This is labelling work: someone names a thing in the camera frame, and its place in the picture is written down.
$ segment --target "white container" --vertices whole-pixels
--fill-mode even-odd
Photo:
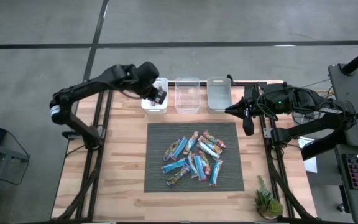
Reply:
[[[200,80],[177,78],[175,80],[175,109],[180,114],[196,114],[201,106]]]
[[[157,78],[153,83],[153,86],[156,88],[162,88],[162,90],[167,92],[164,102],[160,105],[158,103],[152,105],[150,100],[142,99],[142,108],[148,114],[165,114],[168,110],[168,99],[169,99],[169,87],[168,80],[166,78]]]
[[[206,80],[208,112],[223,114],[232,105],[231,80],[229,78],[209,78]]]

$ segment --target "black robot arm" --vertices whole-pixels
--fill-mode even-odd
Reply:
[[[288,129],[267,130],[265,135],[272,138],[275,146],[285,147],[286,143],[297,136],[323,129],[349,129],[356,123],[355,111],[350,102],[323,98],[313,90],[292,87],[286,83],[260,84],[259,88],[255,85],[245,86],[244,97],[225,110],[225,113],[243,119],[246,135],[254,134],[254,116],[265,115],[276,121],[276,114],[309,114],[314,111],[324,113],[321,119],[309,123]]]
[[[140,98],[161,104],[167,92],[153,86],[158,76],[157,68],[150,62],[143,63],[139,68],[135,65],[115,65],[96,78],[55,93],[49,104],[52,121],[71,127],[82,135],[85,148],[95,149],[101,144],[98,130],[96,126],[86,125],[71,112],[73,103],[104,90],[127,90],[136,93]]]

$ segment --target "bar wrapper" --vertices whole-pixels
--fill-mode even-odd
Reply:
[[[190,170],[190,166],[185,163],[179,172],[177,172],[173,177],[168,178],[167,180],[167,184],[168,186],[172,186],[174,185],[176,182],[178,182],[178,180],[180,179],[180,177],[183,177],[183,175],[185,175],[188,171]]]
[[[197,168],[197,172],[198,172],[198,180],[200,180],[200,181],[206,180],[206,176],[204,173],[204,166],[202,163],[202,159],[200,158],[199,155],[194,156],[194,162],[196,163],[196,168]]]
[[[209,161],[206,158],[205,153],[203,151],[198,151],[198,155],[203,162],[205,175],[211,175],[211,167],[209,166]]]
[[[181,142],[179,143],[179,146],[174,150],[173,154],[171,155],[171,159],[173,159],[174,161],[177,159],[179,153],[181,153],[181,151],[185,148],[186,143],[187,143],[187,138],[183,137],[181,139]]]
[[[222,149],[221,149],[219,146],[213,144],[213,143],[212,143],[210,140],[208,140],[206,137],[200,136],[200,137],[198,138],[198,141],[203,142],[204,144],[206,144],[206,145],[207,145],[210,149],[212,149],[214,152],[216,152],[216,153],[218,153],[218,154],[222,153]]]
[[[197,168],[193,162],[194,161],[193,156],[194,156],[194,154],[191,152],[189,152],[189,154],[187,154],[187,164],[190,166],[191,178],[198,177]]]
[[[168,150],[165,151],[164,156],[162,157],[163,161],[168,161],[169,158],[171,158],[172,153],[175,151],[175,149],[179,146],[180,143],[180,139],[177,139],[176,141],[174,141]]]
[[[210,140],[213,144],[217,144],[219,147],[223,149],[226,147],[226,145],[223,143],[222,140],[219,140],[216,137],[214,137],[211,133],[208,132],[208,130],[204,131],[203,136],[208,138],[208,140]]]
[[[167,172],[170,172],[171,170],[173,170],[175,168],[182,167],[183,165],[185,165],[185,163],[186,163],[186,159],[183,158],[183,159],[176,161],[174,163],[165,165],[165,166],[161,167],[162,174],[166,174]]]
[[[214,170],[212,172],[211,181],[209,182],[209,186],[216,187],[217,186],[217,178],[219,171],[221,170],[223,160],[217,160],[215,162]]]
[[[185,146],[185,150],[183,151],[184,155],[187,155],[190,152],[191,148],[196,143],[197,137],[198,137],[198,131],[195,131]]]
[[[206,144],[204,144],[203,142],[198,142],[197,146],[203,150],[204,152],[208,153],[209,155],[211,155],[215,160],[219,159],[219,157],[221,155],[219,155],[218,153],[215,153],[214,151],[212,151],[212,149],[210,149]]]

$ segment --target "concrete floor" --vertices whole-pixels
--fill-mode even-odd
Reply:
[[[90,44],[102,2],[0,0],[0,44]],[[101,43],[299,40],[358,40],[358,0],[110,0],[100,38]],[[32,155],[22,185],[4,186],[0,223],[50,218],[67,141],[60,135],[66,127],[51,122],[48,104],[53,93],[82,80],[89,52],[0,49],[0,126]],[[357,54],[358,45],[98,49],[91,76],[116,63],[148,60],[169,79],[230,73],[238,80],[282,79],[303,86],[326,79],[328,65]],[[329,82],[311,86],[329,87]],[[319,217],[352,221],[335,209],[341,203],[337,187],[311,188]]]

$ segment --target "wooden table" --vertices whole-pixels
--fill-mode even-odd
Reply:
[[[257,175],[264,178],[269,188],[270,177],[259,119],[254,119],[255,134],[246,136],[242,130],[242,120],[228,114],[208,113],[205,87],[201,87],[201,108],[198,114],[177,114],[174,107],[175,91],[171,90],[173,88],[169,92],[167,113],[158,115],[145,114],[140,107],[140,100],[129,99],[114,92],[94,221],[263,220],[254,207],[255,191],[259,188]],[[233,103],[240,100],[243,91],[244,87],[232,87]],[[79,102],[77,116],[86,124],[93,120],[97,97],[93,95]],[[293,126],[291,116],[278,117],[278,127]],[[236,122],[245,191],[144,193],[147,124],[189,122]],[[68,151],[82,144],[80,140],[72,141]],[[291,144],[298,145],[296,141],[292,141]],[[78,193],[85,158],[86,149],[80,149],[67,157],[52,217],[59,216]],[[316,216],[300,150],[288,146],[285,149],[284,163],[290,189],[306,210]],[[279,191],[279,194],[285,207],[283,193]]]

